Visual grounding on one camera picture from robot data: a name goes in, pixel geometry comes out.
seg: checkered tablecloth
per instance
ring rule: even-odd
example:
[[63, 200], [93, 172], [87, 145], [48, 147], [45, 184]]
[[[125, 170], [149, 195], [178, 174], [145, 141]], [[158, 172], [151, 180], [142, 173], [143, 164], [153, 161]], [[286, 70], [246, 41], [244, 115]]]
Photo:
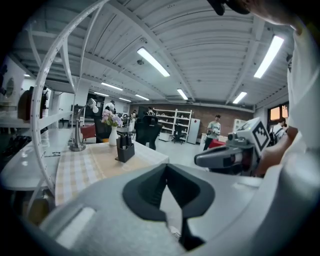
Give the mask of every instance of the checkered tablecloth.
[[61, 205], [89, 185], [146, 166], [169, 163], [169, 157], [136, 141], [134, 156], [126, 163], [115, 160], [117, 148], [109, 143], [90, 144], [80, 152], [61, 152], [55, 178], [55, 204]]

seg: fluorescent light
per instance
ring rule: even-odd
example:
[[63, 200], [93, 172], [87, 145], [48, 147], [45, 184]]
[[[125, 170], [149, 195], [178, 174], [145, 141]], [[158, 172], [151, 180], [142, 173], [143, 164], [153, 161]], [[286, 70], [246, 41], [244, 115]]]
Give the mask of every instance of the fluorescent light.
[[247, 95], [246, 92], [241, 92], [238, 97], [234, 100], [233, 104], [237, 104], [239, 101], [241, 101], [245, 96]]
[[154, 66], [164, 77], [169, 77], [170, 74], [160, 65], [152, 55], [146, 51], [145, 48], [140, 48], [137, 51], [144, 59], [146, 59], [152, 66]]
[[106, 94], [103, 94], [103, 93], [100, 93], [100, 92], [94, 92], [94, 94], [98, 94], [98, 95], [101, 95], [101, 96], [105, 96], [105, 97], [109, 97], [109, 95], [106, 95]]
[[140, 95], [138, 95], [138, 94], [136, 94], [135, 96], [137, 96], [137, 97], [139, 97], [139, 98], [141, 98], [141, 99], [144, 99], [144, 100], [146, 100], [146, 101], [149, 100], [148, 98], [142, 97], [142, 96], [140, 96]]
[[188, 97], [185, 95], [184, 91], [181, 90], [181, 89], [177, 89], [178, 93], [180, 93], [181, 97], [184, 99], [184, 100], [187, 100]]
[[264, 75], [264, 73], [266, 72], [266, 70], [268, 69], [268, 67], [270, 66], [270, 64], [274, 60], [274, 58], [276, 57], [283, 42], [284, 42], [284, 40], [281, 37], [276, 36], [276, 35], [273, 37], [268, 52], [266, 53], [260, 67], [258, 68], [258, 70], [254, 74], [255, 78], [261, 78]]
[[104, 85], [104, 86], [109, 86], [109, 87], [111, 87], [111, 88], [120, 90], [120, 91], [123, 91], [123, 90], [124, 90], [124, 89], [121, 89], [121, 88], [119, 88], [119, 87], [115, 87], [115, 86], [113, 86], [113, 85], [107, 84], [107, 83], [105, 83], [105, 82], [102, 82], [101, 84]]
[[126, 102], [131, 102], [131, 100], [125, 99], [125, 98], [119, 98], [120, 100], [126, 101]]

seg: flower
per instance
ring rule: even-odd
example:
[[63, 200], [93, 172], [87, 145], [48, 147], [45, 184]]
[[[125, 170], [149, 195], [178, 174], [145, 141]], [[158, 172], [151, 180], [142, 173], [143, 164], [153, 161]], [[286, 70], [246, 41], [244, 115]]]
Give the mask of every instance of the flower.
[[102, 123], [107, 124], [108, 126], [122, 126], [123, 122], [121, 118], [115, 114], [113, 114], [111, 111], [105, 109], [102, 113]]

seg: refrigerator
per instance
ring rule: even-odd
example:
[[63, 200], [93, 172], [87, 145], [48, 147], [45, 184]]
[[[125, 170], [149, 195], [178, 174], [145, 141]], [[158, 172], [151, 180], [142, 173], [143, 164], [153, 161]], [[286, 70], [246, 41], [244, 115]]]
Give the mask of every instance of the refrigerator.
[[200, 128], [200, 119], [191, 118], [188, 143], [196, 144], [198, 138], [198, 132]]

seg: red chair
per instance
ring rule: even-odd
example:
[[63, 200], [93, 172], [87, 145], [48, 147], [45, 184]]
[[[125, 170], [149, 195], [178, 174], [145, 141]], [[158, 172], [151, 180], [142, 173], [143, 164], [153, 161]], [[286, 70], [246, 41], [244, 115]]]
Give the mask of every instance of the red chair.
[[88, 138], [96, 137], [96, 127], [94, 124], [90, 126], [82, 126], [80, 127], [80, 131], [82, 133], [82, 142], [84, 142], [84, 139], [87, 140]]

